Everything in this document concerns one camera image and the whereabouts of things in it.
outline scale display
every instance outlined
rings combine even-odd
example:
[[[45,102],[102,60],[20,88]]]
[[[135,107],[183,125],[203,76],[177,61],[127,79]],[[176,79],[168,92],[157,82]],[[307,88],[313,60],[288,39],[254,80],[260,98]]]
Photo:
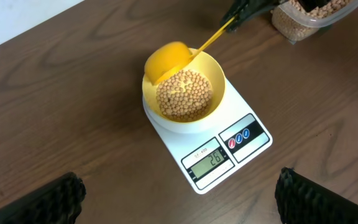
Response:
[[[185,156],[181,163],[197,188],[202,190],[234,167],[216,138]]]
[[[193,171],[194,175],[199,178],[205,173],[207,173],[209,170],[211,170],[213,167],[223,162],[223,160],[224,158],[222,154],[218,150],[215,150],[190,169],[191,171]]]

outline dried soybeans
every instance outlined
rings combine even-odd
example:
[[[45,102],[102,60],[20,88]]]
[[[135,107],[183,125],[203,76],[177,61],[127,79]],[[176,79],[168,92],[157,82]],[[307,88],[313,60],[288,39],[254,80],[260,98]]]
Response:
[[[311,12],[306,12],[298,0],[289,0],[290,4],[302,14],[310,16],[311,19],[323,19],[331,16],[338,10],[348,5],[352,0],[332,0],[327,5],[313,9]],[[319,30],[317,27],[307,27],[299,24],[287,15],[282,9],[276,7],[273,10],[272,24],[280,31],[286,38],[294,41],[303,40]]]
[[[213,90],[204,75],[194,70],[180,70],[161,82],[156,94],[164,116],[173,121],[190,122],[206,115]]]

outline digital reading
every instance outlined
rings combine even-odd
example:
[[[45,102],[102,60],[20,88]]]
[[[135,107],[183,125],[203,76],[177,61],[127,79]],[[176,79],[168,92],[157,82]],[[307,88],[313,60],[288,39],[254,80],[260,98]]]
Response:
[[[213,167],[223,162],[223,160],[224,158],[219,150],[215,150],[210,155],[206,156],[204,159],[194,165],[191,170],[193,171],[194,175],[199,178]]]

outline brown wood surface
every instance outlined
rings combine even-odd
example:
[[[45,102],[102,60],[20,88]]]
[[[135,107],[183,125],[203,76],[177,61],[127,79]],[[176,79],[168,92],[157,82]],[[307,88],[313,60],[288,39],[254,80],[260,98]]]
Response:
[[[358,204],[358,8],[291,45],[258,17],[207,52],[273,146],[206,195],[146,118],[146,58],[200,46],[231,1],[85,1],[0,45],[0,207],[73,171],[78,223],[280,223],[283,166]]]

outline scale buttons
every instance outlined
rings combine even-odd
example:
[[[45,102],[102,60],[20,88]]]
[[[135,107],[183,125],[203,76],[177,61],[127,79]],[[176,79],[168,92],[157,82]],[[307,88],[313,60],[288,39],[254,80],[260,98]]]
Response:
[[[249,138],[249,130],[248,128],[245,128],[243,131],[242,131],[242,136],[247,139]]]
[[[242,142],[242,135],[240,133],[236,134],[236,143],[240,144],[241,142]]]
[[[234,140],[234,138],[230,138],[229,140],[229,148],[234,148],[234,146],[236,146],[236,141]]]

